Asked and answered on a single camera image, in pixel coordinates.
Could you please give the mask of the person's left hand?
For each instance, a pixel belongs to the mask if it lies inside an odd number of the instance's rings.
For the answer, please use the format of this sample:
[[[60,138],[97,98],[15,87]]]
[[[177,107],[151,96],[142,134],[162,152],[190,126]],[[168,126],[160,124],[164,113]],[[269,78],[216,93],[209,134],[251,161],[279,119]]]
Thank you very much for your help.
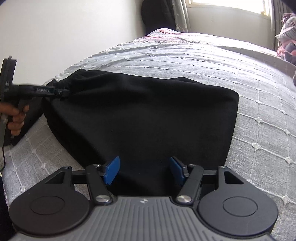
[[[19,110],[10,103],[1,102],[1,114],[12,117],[12,120],[7,124],[7,128],[13,136],[18,136],[20,134],[29,108],[29,105],[26,105],[23,107],[23,110]]]

